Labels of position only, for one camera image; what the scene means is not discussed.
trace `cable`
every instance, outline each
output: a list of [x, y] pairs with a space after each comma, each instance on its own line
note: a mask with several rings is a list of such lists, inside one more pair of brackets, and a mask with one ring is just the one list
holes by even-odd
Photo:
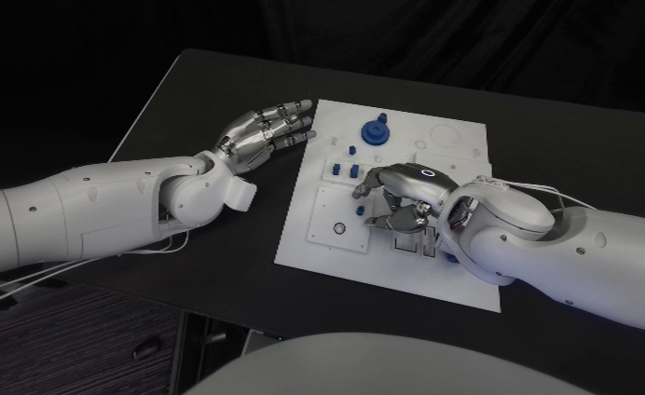
[[564, 195], [563, 193], [560, 193], [557, 191], [557, 189], [549, 185], [538, 185], [538, 184], [524, 184], [524, 183], [514, 183], [511, 181], [504, 181], [502, 179], [498, 179], [498, 181], [501, 181], [502, 183], [508, 184], [508, 185], [514, 185], [515, 187], [525, 187], [525, 188], [531, 188], [534, 190], [538, 190], [540, 192], [546, 192], [546, 193], [551, 193], [553, 195], [557, 195], [560, 197], [560, 204], [561, 204], [561, 208], [564, 209], [564, 203], [561, 201], [561, 198], [567, 198], [570, 199], [573, 202], [576, 202], [577, 204], [580, 204], [580, 206], [587, 207], [589, 209], [596, 209], [595, 206], [590, 206], [586, 202], [582, 202], [579, 199], [576, 199], [574, 197], [570, 197], [569, 195]]
[[3, 295], [0, 295], [0, 300], [6, 299], [12, 295], [15, 295], [20, 291], [23, 291], [26, 288], [29, 288], [29, 286], [33, 286], [36, 283], [41, 283], [41, 281], [46, 280], [49, 277], [64, 273], [65, 271], [68, 271], [69, 269], [78, 267], [80, 265], [84, 265], [85, 263], [91, 263], [91, 262], [95, 262], [97, 260], [101, 260], [103, 258], [119, 257], [119, 256], [121, 256], [121, 255], [124, 255], [127, 253], [137, 253], [137, 254], [142, 254], [142, 255], [147, 255], [147, 254], [152, 254], [152, 253], [175, 253], [175, 252], [181, 251], [185, 248], [186, 244], [188, 244], [189, 234], [191, 234], [191, 232], [186, 231], [185, 243], [182, 244], [182, 246], [178, 249], [172, 249], [172, 250], [168, 249], [172, 246], [172, 236], [170, 236], [170, 242], [168, 243], [168, 246], [162, 250], [159, 250], [159, 251], [155, 251], [152, 249], [143, 249], [142, 251], [121, 252], [121, 253], [117, 253], [116, 255], [108, 255], [107, 257], [93, 258], [90, 260], [77, 260], [75, 262], [65, 262], [61, 265], [56, 265], [56, 266], [51, 267], [49, 269], [43, 269], [42, 271], [35, 272], [33, 274], [29, 274], [28, 276], [22, 277], [20, 279], [16, 279], [16, 280], [12, 280], [12, 281], [3, 283], [0, 285], [0, 288], [3, 286], [12, 285], [13, 283], [16, 283], [16, 282], [19, 282], [19, 281], [22, 281], [25, 279], [29, 279], [33, 276], [38, 276], [39, 274], [45, 274], [46, 272], [51, 272], [52, 269], [56, 269], [56, 268], [59, 268], [62, 266], [68, 266], [64, 269], [59, 269], [58, 271], [52, 272], [51, 274], [46, 274], [45, 277], [42, 277], [41, 279], [36, 279], [35, 281], [30, 281], [23, 286], [20, 286], [15, 290], [12, 290], [7, 293], [5, 293]]

